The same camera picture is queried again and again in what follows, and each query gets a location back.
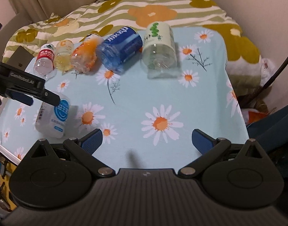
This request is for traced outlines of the white blue label bottle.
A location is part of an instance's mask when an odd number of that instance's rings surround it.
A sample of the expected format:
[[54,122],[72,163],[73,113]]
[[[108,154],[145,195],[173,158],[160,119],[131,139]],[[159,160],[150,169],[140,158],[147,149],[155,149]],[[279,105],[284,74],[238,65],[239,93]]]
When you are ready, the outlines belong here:
[[70,100],[62,93],[57,94],[60,97],[60,104],[55,107],[43,102],[35,122],[35,128],[46,136],[62,138],[68,119]]

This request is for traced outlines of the grey laptop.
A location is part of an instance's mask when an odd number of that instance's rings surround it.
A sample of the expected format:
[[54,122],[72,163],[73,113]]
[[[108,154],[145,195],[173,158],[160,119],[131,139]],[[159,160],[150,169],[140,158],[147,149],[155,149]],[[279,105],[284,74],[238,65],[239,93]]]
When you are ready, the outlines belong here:
[[19,46],[9,58],[7,64],[25,71],[33,58],[34,56],[31,53],[29,53],[24,47]]

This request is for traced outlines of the red label water bottle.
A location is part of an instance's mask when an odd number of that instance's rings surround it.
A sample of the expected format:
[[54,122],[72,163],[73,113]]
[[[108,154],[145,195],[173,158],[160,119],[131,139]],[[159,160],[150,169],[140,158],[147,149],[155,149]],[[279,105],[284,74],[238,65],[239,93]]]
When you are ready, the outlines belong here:
[[40,48],[34,64],[34,73],[48,77],[54,69],[54,51],[55,48],[51,43],[44,44]]

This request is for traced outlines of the orange label crumpled bottle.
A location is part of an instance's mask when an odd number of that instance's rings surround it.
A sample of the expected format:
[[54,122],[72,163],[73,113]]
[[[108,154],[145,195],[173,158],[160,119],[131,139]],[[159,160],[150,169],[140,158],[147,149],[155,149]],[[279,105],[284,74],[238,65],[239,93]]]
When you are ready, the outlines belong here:
[[96,48],[103,42],[97,34],[89,34],[82,43],[72,52],[70,63],[78,73],[88,73],[97,59]]

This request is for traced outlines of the yellow drink bottle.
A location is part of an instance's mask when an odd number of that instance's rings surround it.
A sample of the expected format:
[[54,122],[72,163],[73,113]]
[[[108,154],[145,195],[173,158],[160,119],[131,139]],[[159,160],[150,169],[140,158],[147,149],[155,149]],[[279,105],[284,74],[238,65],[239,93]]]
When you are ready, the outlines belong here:
[[70,40],[61,40],[58,42],[54,54],[54,67],[65,73],[71,69],[71,54],[74,51],[74,44]]

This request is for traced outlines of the light blue daisy cloth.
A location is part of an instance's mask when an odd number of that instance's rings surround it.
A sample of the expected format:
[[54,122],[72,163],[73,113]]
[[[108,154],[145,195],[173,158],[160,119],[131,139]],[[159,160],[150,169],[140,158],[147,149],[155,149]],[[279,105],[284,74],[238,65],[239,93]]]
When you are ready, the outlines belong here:
[[120,76],[98,65],[88,75],[49,79],[46,88],[70,101],[64,138],[100,129],[103,142],[94,156],[115,170],[181,168],[200,156],[191,140],[194,129],[244,143],[248,133],[225,70],[223,37],[202,27],[173,33],[176,78],[149,79],[137,54]]

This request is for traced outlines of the green white label bottle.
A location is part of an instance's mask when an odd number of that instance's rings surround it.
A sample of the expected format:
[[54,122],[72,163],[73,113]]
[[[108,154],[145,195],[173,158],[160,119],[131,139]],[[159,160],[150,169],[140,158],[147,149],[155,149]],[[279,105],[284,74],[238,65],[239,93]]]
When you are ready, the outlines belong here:
[[179,70],[174,34],[169,24],[156,21],[148,25],[144,36],[142,62],[149,79],[177,77]]

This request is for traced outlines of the green striped floral duvet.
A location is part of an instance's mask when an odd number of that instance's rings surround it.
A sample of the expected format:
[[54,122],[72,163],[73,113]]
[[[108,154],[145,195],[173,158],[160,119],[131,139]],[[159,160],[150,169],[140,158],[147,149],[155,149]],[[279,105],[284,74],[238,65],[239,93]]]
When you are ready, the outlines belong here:
[[213,0],[94,0],[69,9],[61,15],[50,13],[44,21],[19,26],[11,33],[2,52],[2,61],[22,46],[37,55],[46,43],[57,43],[69,38],[81,42],[88,34],[106,36],[122,26],[145,29],[155,21],[167,22],[172,27],[201,26],[194,35],[198,45],[209,43],[212,31],[224,39],[227,50],[226,70],[238,96],[256,89],[262,78],[262,57],[258,48],[243,35],[235,20]]

